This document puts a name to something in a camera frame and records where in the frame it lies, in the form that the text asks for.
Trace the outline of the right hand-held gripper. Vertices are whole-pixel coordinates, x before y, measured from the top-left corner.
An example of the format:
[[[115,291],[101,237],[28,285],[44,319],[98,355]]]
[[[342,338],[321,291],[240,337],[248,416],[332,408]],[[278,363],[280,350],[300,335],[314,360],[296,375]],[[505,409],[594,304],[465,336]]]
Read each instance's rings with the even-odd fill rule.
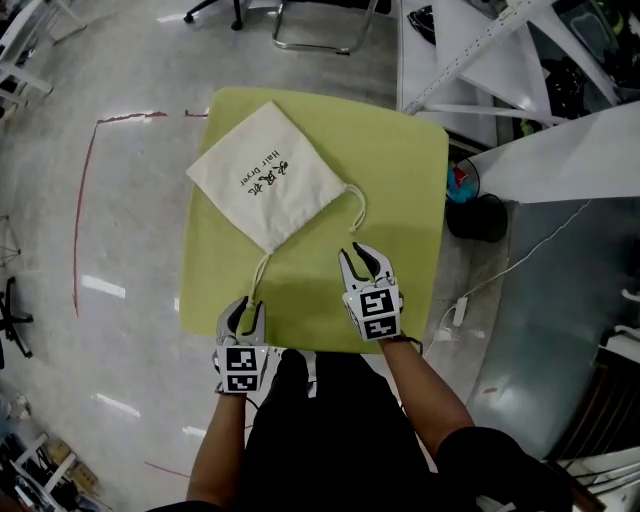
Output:
[[[403,297],[393,278],[390,260],[372,246],[353,242],[356,254],[369,270],[373,283],[365,283],[355,271],[344,249],[338,259],[346,292],[344,306],[356,331],[365,342],[393,338],[401,334]]]

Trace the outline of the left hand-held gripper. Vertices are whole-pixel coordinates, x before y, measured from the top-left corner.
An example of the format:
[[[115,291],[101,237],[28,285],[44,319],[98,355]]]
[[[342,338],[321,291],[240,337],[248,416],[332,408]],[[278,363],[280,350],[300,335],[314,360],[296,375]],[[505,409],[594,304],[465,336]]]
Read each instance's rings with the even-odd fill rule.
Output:
[[[220,376],[216,392],[221,395],[246,395],[261,389],[270,347],[265,344],[266,306],[260,301],[254,316],[252,343],[239,342],[236,331],[246,310],[248,297],[231,303],[218,317],[214,367]]]

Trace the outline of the cream drawstring bag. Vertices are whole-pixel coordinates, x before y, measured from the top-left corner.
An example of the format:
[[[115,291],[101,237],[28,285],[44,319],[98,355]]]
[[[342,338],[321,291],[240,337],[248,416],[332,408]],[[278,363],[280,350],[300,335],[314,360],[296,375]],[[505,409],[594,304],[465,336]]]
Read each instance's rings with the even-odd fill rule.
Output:
[[[358,198],[351,233],[367,213],[361,190],[342,181],[272,101],[224,135],[186,174],[264,252],[254,270],[249,305],[272,254],[331,202],[345,193]]]

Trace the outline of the person's left forearm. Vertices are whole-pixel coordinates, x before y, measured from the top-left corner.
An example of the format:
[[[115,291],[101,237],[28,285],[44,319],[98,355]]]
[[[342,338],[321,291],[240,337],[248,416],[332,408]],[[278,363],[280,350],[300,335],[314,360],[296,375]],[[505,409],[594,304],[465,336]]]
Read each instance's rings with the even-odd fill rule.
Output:
[[[234,501],[245,450],[246,396],[220,395],[196,455],[186,498],[227,510]]]

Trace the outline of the person's right forearm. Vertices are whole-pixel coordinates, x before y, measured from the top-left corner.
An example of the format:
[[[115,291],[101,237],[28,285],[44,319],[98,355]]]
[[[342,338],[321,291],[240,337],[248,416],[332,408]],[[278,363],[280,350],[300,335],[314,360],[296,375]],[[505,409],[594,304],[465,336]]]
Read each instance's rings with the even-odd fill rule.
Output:
[[[406,415],[431,456],[453,432],[473,427],[465,405],[405,339],[379,342]]]

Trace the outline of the green tablecloth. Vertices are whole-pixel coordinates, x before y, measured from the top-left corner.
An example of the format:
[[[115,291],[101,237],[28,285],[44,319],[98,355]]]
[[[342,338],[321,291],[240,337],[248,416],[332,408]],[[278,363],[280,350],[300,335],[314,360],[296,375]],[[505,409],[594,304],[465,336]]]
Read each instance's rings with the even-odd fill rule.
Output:
[[[214,336],[220,313],[254,294],[266,306],[268,341],[309,351],[374,353],[342,302],[338,254],[353,242],[392,263],[404,297],[402,329],[426,326],[443,227],[448,137],[425,119],[366,103],[267,88],[226,87],[210,105],[209,148],[273,102],[361,196],[345,194],[292,236],[251,283],[262,251],[199,190],[191,195],[183,246],[179,316],[192,334]]]

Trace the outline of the black mesh waste bin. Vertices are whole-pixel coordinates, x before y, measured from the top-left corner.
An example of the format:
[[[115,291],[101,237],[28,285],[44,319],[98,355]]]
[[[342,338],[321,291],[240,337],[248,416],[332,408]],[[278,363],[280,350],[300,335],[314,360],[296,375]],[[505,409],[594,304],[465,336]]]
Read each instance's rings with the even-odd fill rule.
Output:
[[[499,242],[506,234],[508,212],[493,194],[484,194],[465,203],[451,202],[445,212],[450,233],[460,239]]]

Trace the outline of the blue waste bin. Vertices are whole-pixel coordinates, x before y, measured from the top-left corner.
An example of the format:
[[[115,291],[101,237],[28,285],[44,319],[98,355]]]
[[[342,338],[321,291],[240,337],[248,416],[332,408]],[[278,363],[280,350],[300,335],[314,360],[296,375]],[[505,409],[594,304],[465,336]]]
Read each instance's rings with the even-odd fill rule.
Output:
[[[446,184],[446,196],[449,201],[464,204],[477,198],[479,191],[479,173],[469,158],[465,158],[457,164],[449,164]]]

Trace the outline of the person's black shirt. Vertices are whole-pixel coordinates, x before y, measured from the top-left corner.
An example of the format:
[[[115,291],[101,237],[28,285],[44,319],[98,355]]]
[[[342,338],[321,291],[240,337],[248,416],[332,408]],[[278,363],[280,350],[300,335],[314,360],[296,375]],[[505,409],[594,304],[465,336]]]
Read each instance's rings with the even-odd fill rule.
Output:
[[[569,485],[492,428],[462,428],[431,456],[392,374],[358,354],[281,355],[252,422],[233,504],[148,512],[572,512]]]

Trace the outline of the black cantilever chair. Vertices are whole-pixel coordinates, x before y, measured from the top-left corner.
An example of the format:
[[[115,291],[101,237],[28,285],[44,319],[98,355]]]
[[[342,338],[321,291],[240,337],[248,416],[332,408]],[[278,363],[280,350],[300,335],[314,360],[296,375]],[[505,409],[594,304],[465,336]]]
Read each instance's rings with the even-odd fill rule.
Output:
[[[373,16],[376,12],[379,0],[369,0],[367,8],[365,10],[364,21],[357,34],[355,42],[351,46],[329,46],[319,44],[307,44],[307,43],[288,43],[279,38],[279,31],[284,20],[284,12],[286,7],[297,0],[281,0],[276,10],[276,18],[272,31],[272,43],[275,47],[281,50],[288,51],[302,51],[302,52],[318,52],[318,53],[330,53],[341,56],[350,56],[360,50],[364,44],[368,33],[371,28]]]

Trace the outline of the black swivel chair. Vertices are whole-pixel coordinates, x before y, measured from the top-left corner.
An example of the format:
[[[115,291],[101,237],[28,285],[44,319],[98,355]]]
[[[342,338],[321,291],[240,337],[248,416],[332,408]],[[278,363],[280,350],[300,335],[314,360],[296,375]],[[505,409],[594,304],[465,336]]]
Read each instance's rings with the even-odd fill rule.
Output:
[[[33,322],[33,316],[27,314],[24,317],[15,316],[11,311],[11,291],[16,284],[16,279],[11,276],[6,281],[5,291],[0,292],[0,333],[5,334],[5,338],[14,342],[22,355],[26,359],[33,357],[31,349],[25,344],[16,330],[16,326],[19,324],[31,324]]]

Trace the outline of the white metal shelving rack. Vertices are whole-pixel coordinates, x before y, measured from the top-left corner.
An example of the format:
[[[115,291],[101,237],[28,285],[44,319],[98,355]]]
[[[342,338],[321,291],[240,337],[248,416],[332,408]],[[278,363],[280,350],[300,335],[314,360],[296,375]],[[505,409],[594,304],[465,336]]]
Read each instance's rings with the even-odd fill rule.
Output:
[[[481,152],[640,100],[640,0],[399,0],[397,108]]]

